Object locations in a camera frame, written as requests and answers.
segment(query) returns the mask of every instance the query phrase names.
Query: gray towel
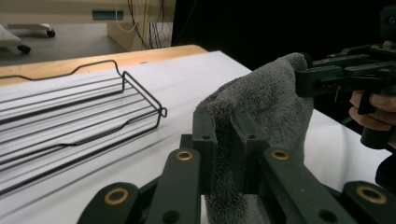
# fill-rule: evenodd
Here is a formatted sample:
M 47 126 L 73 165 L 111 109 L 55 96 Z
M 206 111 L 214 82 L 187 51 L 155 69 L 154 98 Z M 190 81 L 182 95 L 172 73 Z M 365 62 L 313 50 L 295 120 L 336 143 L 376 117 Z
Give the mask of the gray towel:
M 205 196 L 211 224 L 263 223 L 257 195 L 238 193 L 230 174 L 227 130 L 234 108 L 250 113 L 271 147 L 298 150 L 304 158 L 305 134 L 314 105 L 312 98 L 296 95 L 294 71 L 306 68 L 304 55 L 291 53 L 224 84 L 198 104 L 197 108 L 206 108 L 214 118 L 219 144 L 214 189 Z

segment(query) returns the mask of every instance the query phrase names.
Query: white cable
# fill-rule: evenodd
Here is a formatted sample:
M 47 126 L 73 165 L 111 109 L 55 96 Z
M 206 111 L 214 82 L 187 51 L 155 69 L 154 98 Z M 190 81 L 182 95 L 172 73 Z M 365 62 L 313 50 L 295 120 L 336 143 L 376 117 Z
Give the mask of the white cable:
M 131 32 L 134 30 L 134 28 L 136 28 L 137 22 L 134 23 L 134 27 L 132 27 L 131 30 L 124 30 L 124 29 L 120 26 L 120 23 L 119 23 L 118 9 L 119 9 L 119 4 L 117 3 L 117 4 L 116 4 L 116 22 L 117 22 L 117 25 L 119 26 L 120 30 L 122 30 L 123 32 L 125 32 L 125 33 L 131 33 Z M 138 6 L 136 6 L 136 14 L 139 15 L 139 7 L 138 7 Z

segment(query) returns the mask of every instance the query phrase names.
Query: desk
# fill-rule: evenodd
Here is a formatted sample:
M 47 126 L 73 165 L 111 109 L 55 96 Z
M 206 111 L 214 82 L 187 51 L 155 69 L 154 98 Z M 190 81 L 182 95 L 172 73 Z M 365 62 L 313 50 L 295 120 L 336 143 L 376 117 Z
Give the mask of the desk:
M 167 22 L 173 21 L 176 0 L 163 2 L 163 15 Z M 116 24 L 116 20 L 96 20 L 92 17 L 93 10 L 123 11 L 119 19 L 120 26 L 130 30 L 131 15 L 127 1 L 123 0 L 37 0 L 0 2 L 0 23 L 32 24 L 32 23 L 91 23 L 106 22 L 107 34 L 126 50 L 144 49 L 135 32 L 124 33 Z M 148 37 L 148 25 L 160 18 L 160 1 L 134 0 L 134 19 L 142 37 Z
M 70 63 L 98 59 L 118 61 L 120 70 L 129 71 L 168 108 L 168 117 L 155 132 L 119 146 L 105 156 L 0 197 L 0 223 L 73 224 L 102 187 L 120 181 L 134 183 L 139 188 L 147 184 L 161 174 L 168 154 L 178 148 L 180 135 L 191 133 L 192 112 L 197 104 L 223 83 L 250 72 L 222 52 L 207 52 L 197 46 L 5 68 L 12 73 L 28 73 L 34 68 L 62 73 L 69 71 Z M 2 76 L 7 73 L 3 68 L 0 71 Z M 37 71 L 29 74 L 38 76 Z M 314 111 L 305 140 L 305 165 L 320 182 L 338 190 L 347 181 L 373 183 L 376 166 L 389 154 L 366 148 L 359 140 L 356 133 Z M 202 223 L 205 223 L 204 204 L 202 211 Z

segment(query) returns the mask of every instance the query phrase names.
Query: metal dish rack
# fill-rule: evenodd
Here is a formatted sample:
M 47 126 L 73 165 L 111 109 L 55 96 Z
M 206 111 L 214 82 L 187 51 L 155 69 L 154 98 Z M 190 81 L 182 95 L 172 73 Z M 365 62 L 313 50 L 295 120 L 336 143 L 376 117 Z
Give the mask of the metal dish rack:
M 114 70 L 78 75 L 103 63 L 114 64 Z M 150 133 L 167 116 L 167 109 L 113 60 L 57 77 L 0 78 L 14 77 L 34 85 L 13 85 L 0 99 L 0 195 Z

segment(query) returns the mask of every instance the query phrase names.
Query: white tabletop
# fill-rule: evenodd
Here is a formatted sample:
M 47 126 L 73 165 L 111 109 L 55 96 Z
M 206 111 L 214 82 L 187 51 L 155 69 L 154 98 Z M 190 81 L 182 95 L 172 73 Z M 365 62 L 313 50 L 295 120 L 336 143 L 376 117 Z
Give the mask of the white tabletop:
M 192 113 L 199 102 L 225 82 L 250 72 L 220 51 L 120 70 L 128 71 L 168 109 L 167 118 L 153 133 L 1 196 L 0 223 L 74 224 L 101 188 L 115 182 L 139 188 L 147 184 L 161 174 L 180 136 L 191 133 Z M 374 183 L 376 167 L 388 155 L 385 150 L 362 146 L 359 135 L 314 111 L 305 141 L 305 164 L 322 183 L 339 190 L 351 180 Z M 202 223 L 206 223 L 204 208 Z

